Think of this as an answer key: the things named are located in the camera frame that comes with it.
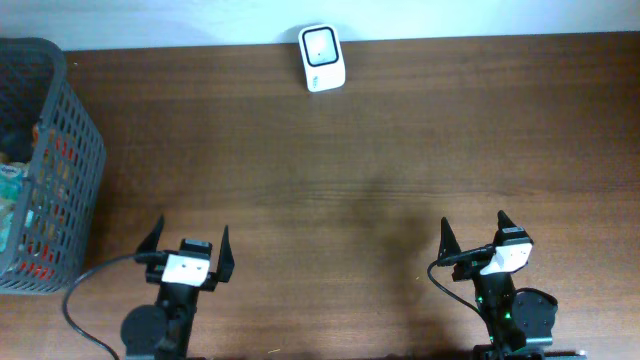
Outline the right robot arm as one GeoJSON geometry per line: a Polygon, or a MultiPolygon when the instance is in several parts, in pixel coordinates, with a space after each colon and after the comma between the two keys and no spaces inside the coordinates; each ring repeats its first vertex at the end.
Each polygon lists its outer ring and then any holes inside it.
{"type": "Polygon", "coordinates": [[[558,300],[535,288],[516,288],[512,275],[529,262],[534,241],[508,215],[497,213],[491,243],[463,251],[447,218],[440,222],[438,255],[427,268],[429,280],[443,293],[471,309],[487,329],[490,343],[476,345],[473,359],[585,359],[584,351],[549,352],[558,300]],[[474,301],[464,300],[435,279],[435,267],[451,267],[455,282],[472,281],[474,301]]]}

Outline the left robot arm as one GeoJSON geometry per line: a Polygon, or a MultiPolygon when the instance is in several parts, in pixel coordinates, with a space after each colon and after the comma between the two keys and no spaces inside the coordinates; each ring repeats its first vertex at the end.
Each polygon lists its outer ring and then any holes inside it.
{"type": "Polygon", "coordinates": [[[211,270],[213,245],[183,239],[179,249],[158,250],[164,227],[160,217],[137,247],[134,261],[145,267],[145,281],[158,287],[153,304],[130,311],[122,322],[120,337],[127,359],[185,359],[199,294],[213,292],[232,276],[235,261],[225,228],[217,267],[211,270]]]}

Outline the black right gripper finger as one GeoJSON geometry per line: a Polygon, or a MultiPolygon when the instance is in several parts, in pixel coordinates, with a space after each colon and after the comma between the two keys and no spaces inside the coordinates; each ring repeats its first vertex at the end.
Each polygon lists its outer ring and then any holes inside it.
{"type": "Polygon", "coordinates": [[[440,244],[437,256],[438,264],[454,264],[455,259],[461,254],[461,249],[455,234],[446,217],[440,221],[440,244]]]}
{"type": "Polygon", "coordinates": [[[509,240],[523,237],[523,228],[517,226],[503,210],[498,211],[497,219],[498,230],[494,235],[494,245],[503,246],[509,240]]]}

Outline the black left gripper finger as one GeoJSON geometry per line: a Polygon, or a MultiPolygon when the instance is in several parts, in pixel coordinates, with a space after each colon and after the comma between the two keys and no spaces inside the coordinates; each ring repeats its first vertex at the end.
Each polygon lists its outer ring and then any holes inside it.
{"type": "Polygon", "coordinates": [[[228,283],[234,268],[235,260],[230,244],[229,227],[225,226],[216,268],[216,281],[219,283],[228,283]]]}
{"type": "Polygon", "coordinates": [[[157,246],[164,228],[165,219],[164,216],[161,215],[151,232],[144,238],[144,240],[139,244],[136,249],[137,254],[143,253],[153,253],[157,251],[157,246]]]}

